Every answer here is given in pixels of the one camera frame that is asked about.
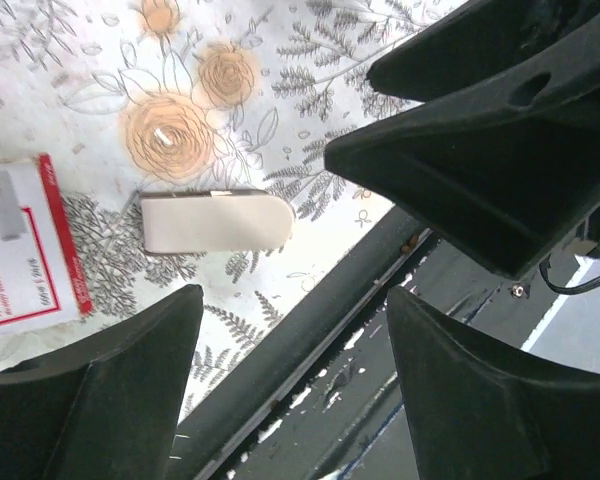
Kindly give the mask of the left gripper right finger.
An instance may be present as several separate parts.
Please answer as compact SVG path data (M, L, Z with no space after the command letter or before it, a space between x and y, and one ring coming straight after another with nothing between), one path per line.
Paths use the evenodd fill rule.
M389 335L422 479L600 479L600 374L533 356L402 287Z

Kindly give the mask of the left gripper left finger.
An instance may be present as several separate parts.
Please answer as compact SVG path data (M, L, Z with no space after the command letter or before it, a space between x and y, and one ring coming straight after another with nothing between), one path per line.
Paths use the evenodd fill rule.
M203 315L186 285L0 372L0 479L162 479Z

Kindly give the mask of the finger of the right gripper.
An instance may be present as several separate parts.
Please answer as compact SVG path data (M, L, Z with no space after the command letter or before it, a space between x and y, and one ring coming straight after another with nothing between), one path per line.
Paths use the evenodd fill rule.
M541 52L580 22L578 1L469 1L376 60L376 92L433 100Z
M326 169L517 279L578 227L600 247L600 9L492 77L328 143Z

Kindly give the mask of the red staple box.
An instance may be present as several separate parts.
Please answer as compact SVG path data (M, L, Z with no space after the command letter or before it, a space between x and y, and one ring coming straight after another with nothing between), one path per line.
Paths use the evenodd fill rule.
M92 310L50 156L0 162L0 335Z

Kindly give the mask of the beige brown stapler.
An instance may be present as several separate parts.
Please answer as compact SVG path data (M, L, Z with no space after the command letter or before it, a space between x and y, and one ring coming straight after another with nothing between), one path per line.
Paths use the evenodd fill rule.
M288 202L261 190L147 193L139 205L152 255L274 250L295 223Z

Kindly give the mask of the floral patterned table mat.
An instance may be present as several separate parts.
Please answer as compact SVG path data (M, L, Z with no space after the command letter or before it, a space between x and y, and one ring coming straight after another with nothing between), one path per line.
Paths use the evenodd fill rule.
M0 338L0 370L186 283L206 314L190 413L390 208L327 172L326 144L412 107L371 64L453 1L0 1L0 160L53 161L93 312ZM291 204L276 250L151 256L143 192L262 189Z

